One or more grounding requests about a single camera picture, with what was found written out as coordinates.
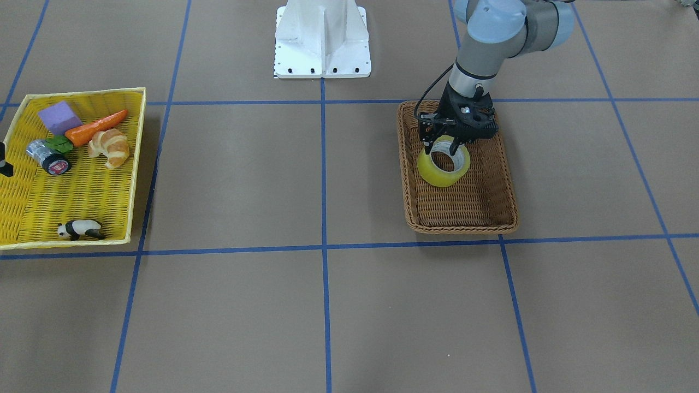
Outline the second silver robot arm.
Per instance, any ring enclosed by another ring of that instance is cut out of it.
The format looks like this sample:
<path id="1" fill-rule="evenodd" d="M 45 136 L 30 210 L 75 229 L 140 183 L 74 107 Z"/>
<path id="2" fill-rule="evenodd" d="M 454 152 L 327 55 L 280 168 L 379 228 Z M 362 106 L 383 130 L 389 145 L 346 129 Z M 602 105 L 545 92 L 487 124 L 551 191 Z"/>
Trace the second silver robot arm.
<path id="1" fill-rule="evenodd" d="M 463 144 L 494 137 L 499 126 L 491 89 L 504 61 L 557 47 L 574 29 L 570 1 L 458 1 L 454 12 L 466 31 L 445 70 L 439 106 L 413 111 L 426 153 L 442 136 L 452 139 L 450 155 Z"/>

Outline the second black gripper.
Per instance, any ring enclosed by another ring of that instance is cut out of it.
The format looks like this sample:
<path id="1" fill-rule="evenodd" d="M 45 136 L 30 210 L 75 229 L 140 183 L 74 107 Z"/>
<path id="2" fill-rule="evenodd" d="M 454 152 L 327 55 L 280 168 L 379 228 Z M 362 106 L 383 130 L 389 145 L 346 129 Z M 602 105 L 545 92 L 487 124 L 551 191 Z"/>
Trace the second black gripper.
<path id="1" fill-rule="evenodd" d="M 475 86 L 472 97 L 447 85 L 434 112 L 419 113 L 419 137 L 424 153 L 430 155 L 441 136 L 452 137 L 449 154 L 455 156 L 479 139 L 492 139 L 499 131 L 491 94 L 482 85 Z"/>

